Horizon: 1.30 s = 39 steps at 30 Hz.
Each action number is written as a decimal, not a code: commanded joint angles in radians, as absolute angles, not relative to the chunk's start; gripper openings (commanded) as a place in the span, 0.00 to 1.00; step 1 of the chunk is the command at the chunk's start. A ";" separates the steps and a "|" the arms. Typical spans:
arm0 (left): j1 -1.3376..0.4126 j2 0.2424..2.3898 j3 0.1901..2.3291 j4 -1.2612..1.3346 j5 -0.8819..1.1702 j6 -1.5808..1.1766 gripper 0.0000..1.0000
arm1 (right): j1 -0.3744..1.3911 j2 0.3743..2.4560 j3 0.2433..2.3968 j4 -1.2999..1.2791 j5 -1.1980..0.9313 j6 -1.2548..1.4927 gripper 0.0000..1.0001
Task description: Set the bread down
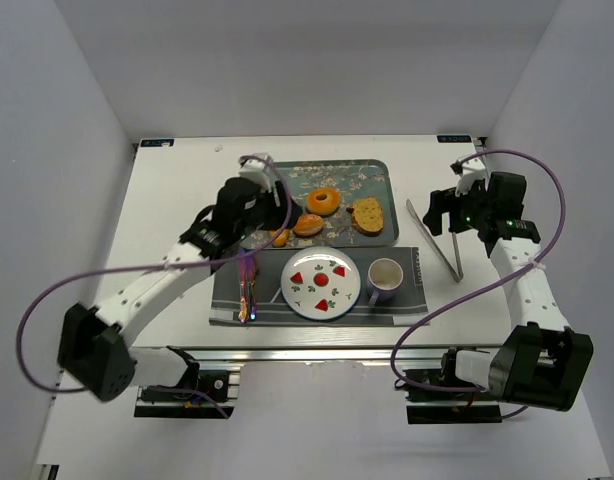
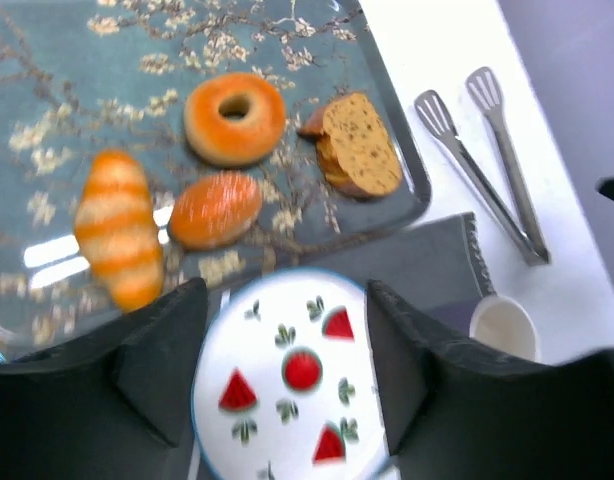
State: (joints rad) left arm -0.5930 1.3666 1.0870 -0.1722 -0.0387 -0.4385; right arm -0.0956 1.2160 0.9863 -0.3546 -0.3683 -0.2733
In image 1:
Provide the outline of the brown bread slice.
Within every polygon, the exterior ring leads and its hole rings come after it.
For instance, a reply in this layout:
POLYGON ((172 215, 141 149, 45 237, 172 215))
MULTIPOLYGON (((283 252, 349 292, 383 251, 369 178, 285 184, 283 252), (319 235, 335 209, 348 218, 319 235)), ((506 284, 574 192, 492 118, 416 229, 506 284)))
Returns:
POLYGON ((384 228, 383 209, 375 197, 357 199, 347 207, 352 226, 361 234, 375 236, 384 228))

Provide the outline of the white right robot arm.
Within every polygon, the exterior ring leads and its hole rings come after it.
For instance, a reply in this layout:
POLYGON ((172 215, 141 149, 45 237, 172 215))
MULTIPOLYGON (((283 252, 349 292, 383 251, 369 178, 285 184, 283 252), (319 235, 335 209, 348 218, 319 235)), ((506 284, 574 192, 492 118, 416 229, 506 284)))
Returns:
POLYGON ((539 267, 540 235, 522 217, 527 182, 518 174, 494 172, 468 188, 435 190, 423 217, 431 234, 449 217, 453 234, 476 230, 503 280, 512 331, 496 353, 452 348, 443 356, 441 383, 470 384, 506 403, 569 410, 593 355, 591 338, 574 332, 557 306, 539 267))

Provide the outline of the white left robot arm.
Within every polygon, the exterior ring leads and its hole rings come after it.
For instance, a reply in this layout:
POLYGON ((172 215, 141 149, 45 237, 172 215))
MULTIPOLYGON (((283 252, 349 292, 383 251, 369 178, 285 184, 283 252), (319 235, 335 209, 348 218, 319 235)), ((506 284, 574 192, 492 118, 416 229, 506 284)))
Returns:
POLYGON ((228 179, 157 268, 92 307, 65 314, 58 363, 102 402, 130 386, 191 390, 199 364, 181 348, 134 347, 139 334, 174 300, 216 273, 257 230, 292 228, 303 209, 281 182, 269 189, 228 179))

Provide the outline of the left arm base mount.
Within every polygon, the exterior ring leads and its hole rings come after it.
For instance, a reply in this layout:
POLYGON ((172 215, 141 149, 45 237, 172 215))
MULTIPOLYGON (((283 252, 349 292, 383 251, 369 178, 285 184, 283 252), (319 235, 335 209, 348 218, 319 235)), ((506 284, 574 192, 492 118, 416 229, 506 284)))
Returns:
POLYGON ((136 418, 227 419, 238 397, 240 368, 222 360, 204 362, 175 346, 132 347, 138 388, 136 418))

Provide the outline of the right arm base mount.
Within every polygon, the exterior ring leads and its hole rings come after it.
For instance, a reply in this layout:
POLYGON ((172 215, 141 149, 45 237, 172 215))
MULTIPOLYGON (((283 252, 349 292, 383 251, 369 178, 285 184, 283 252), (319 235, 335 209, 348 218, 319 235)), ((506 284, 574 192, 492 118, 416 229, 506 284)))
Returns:
MULTIPOLYGON (((456 364, 460 348, 446 351, 436 368, 409 368, 403 374, 410 381, 428 386, 468 388, 451 370, 456 364)), ((394 389, 405 393, 406 414, 409 425, 455 425, 501 423, 499 405, 488 392, 438 392, 420 389, 394 381, 394 389)))

